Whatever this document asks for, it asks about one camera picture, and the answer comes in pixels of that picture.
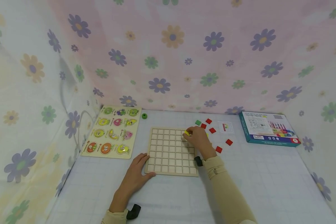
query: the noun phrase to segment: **grid square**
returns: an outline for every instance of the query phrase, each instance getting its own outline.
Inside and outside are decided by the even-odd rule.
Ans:
[[[183,166],[189,166],[189,160],[183,160]]]
[[[161,171],[161,165],[155,165],[154,166],[154,171],[155,172],[160,172]]]
[[[175,165],[176,166],[181,166],[182,165],[182,160],[175,160]]]
[[[175,165],[175,160],[170,159],[170,160],[169,160],[169,165],[170,165],[170,166],[174,166],[174,165]]]
[[[162,172],[168,172],[168,166],[162,166]]]
[[[183,174],[189,174],[189,167],[183,167]]]
[[[183,168],[181,166],[176,166],[175,167],[175,172],[178,174],[181,174],[183,172]]]
[[[169,171],[170,173],[175,173],[175,166],[169,166],[168,171]]]
[[[162,159],[161,158],[156,158],[156,164],[161,165],[162,164]]]
[[[154,171],[154,165],[148,165],[148,171]]]
[[[162,164],[163,165],[168,165],[168,159],[162,159]]]

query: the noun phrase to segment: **purple flower print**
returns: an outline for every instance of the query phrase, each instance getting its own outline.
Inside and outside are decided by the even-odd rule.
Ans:
[[[114,49],[111,49],[111,51],[108,53],[109,56],[111,56],[111,61],[116,61],[116,64],[120,64],[124,67],[127,62],[125,61],[126,57],[124,55],[121,55],[121,52],[119,50],[115,51]]]
[[[186,64],[186,65],[190,65],[192,62],[193,62],[193,60],[192,60],[191,58],[187,58],[187,59],[185,60],[185,64]]]
[[[60,45],[60,42],[57,40],[55,34],[49,29],[49,32],[47,33],[47,35],[50,38],[49,44],[54,47],[54,51],[60,53],[61,45]]]
[[[64,72],[60,72],[60,78],[62,80],[65,80],[66,79],[66,74]]]
[[[136,101],[132,99],[132,96],[123,96],[123,98],[119,99],[121,104],[125,104],[126,106],[137,106]]]
[[[96,87],[93,89],[93,94],[98,95],[100,97],[104,97],[103,93],[99,89],[97,89]]]
[[[203,44],[204,47],[207,48],[207,50],[213,50],[216,51],[217,47],[222,47],[222,42],[224,41],[224,37],[222,37],[222,33],[215,33],[212,32],[209,36],[205,37],[205,43]]]
[[[228,66],[228,67],[230,67],[230,66],[232,66],[234,64],[234,61],[233,60],[229,60],[229,61],[227,61],[226,62],[226,66]]]
[[[60,183],[58,184],[58,186],[56,187],[57,192],[56,192],[55,197],[60,195],[60,193],[61,193],[61,191],[62,191],[62,188],[63,188],[63,186],[64,186],[64,184],[65,184],[65,182],[66,182],[66,180],[67,180],[67,177],[68,177],[68,175],[70,174],[70,171],[71,171],[71,170],[68,169],[67,172],[66,172],[66,174],[64,174],[64,175],[62,176],[62,178],[61,178],[61,182],[60,182]]]
[[[310,152],[313,150],[313,146],[314,146],[314,143],[312,142],[312,139],[308,138],[308,137],[304,137],[302,139],[302,145],[305,146],[305,150]]]
[[[290,99],[294,99],[300,92],[302,92],[301,88],[302,86],[297,88],[294,86],[290,90],[283,90],[281,91],[281,94],[276,96],[276,98],[279,98],[279,102],[288,102]]]
[[[260,74],[263,74],[263,77],[271,78],[273,75],[279,74],[279,71],[284,68],[281,65],[282,62],[277,64],[277,62],[274,61],[271,65],[265,65],[264,70],[262,70]]]
[[[66,132],[65,135],[68,135],[68,138],[71,138],[72,135],[76,134],[77,128],[79,127],[80,123],[79,123],[79,119],[80,119],[80,115],[78,114],[77,111],[75,111],[74,113],[70,112],[68,114],[68,120],[66,121]]]
[[[242,106],[241,107],[234,106],[233,108],[227,109],[227,111],[225,111],[225,114],[238,114],[241,111],[245,111]]]
[[[275,40],[276,35],[273,35],[274,29],[268,32],[268,29],[264,29],[261,34],[255,34],[253,41],[251,41],[250,46],[253,46],[253,50],[259,49],[259,51],[264,50],[265,47],[270,47],[271,41]]]
[[[13,163],[6,165],[4,168],[4,172],[9,173],[7,176],[7,181],[12,182],[15,179],[16,183],[20,183],[21,176],[26,177],[30,172],[29,167],[36,163],[36,160],[33,160],[35,156],[36,152],[33,151],[30,153],[30,149],[25,149],[22,155],[20,155],[20,153],[13,155]]]
[[[314,179],[317,187],[319,188],[319,190],[321,191],[321,193],[323,194],[323,196],[327,200],[331,201],[331,197],[329,195],[329,194],[331,194],[331,190],[327,186],[325,186],[324,179],[322,177],[318,177],[315,172],[311,176]]]
[[[166,82],[165,78],[159,80],[159,78],[154,78],[153,81],[148,82],[151,86],[149,87],[154,92],[166,93],[166,91],[170,91],[170,83]]]
[[[216,100],[210,100],[210,101],[206,101],[204,106],[213,107],[213,106],[216,106],[217,104],[218,104],[218,102]]]
[[[77,32],[79,37],[84,36],[85,38],[88,38],[88,34],[91,34],[91,30],[89,30],[88,23],[85,21],[81,21],[81,17],[78,15],[73,16],[69,14],[69,23],[71,24],[71,28],[74,32]]]

